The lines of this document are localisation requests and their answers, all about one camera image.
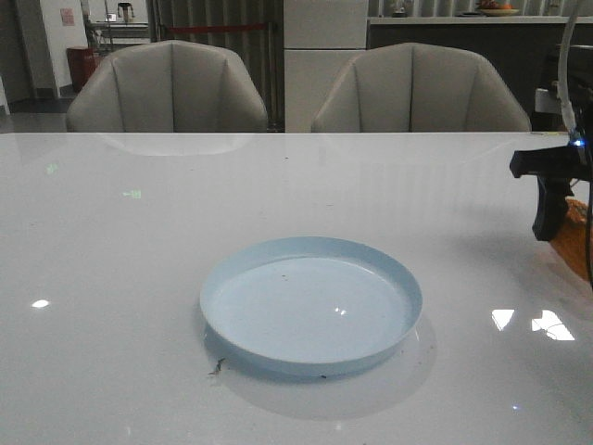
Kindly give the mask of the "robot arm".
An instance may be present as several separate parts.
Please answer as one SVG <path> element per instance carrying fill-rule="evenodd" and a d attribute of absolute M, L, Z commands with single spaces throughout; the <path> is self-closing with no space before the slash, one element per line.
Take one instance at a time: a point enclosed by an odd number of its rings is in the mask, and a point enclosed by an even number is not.
<path fill-rule="evenodd" d="M 572 180 L 592 182 L 592 47 L 576 44 L 557 54 L 556 82 L 552 91 L 560 100 L 568 142 L 564 146 L 516 151 L 510 163 L 514 177 L 537 178 L 538 203 L 533 232 L 550 241 L 559 232 L 568 211 L 566 198 Z"/>

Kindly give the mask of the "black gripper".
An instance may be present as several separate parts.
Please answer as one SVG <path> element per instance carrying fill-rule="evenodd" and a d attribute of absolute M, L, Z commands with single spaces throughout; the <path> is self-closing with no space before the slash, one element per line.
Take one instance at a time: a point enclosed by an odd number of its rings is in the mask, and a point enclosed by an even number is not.
<path fill-rule="evenodd" d="M 532 226 L 538 241 L 551 241 L 568 211 L 566 198 L 573 194 L 569 179 L 592 180 L 591 167 L 581 146 L 556 146 L 513 153 L 510 170 L 515 178 L 537 177 L 538 202 Z"/>

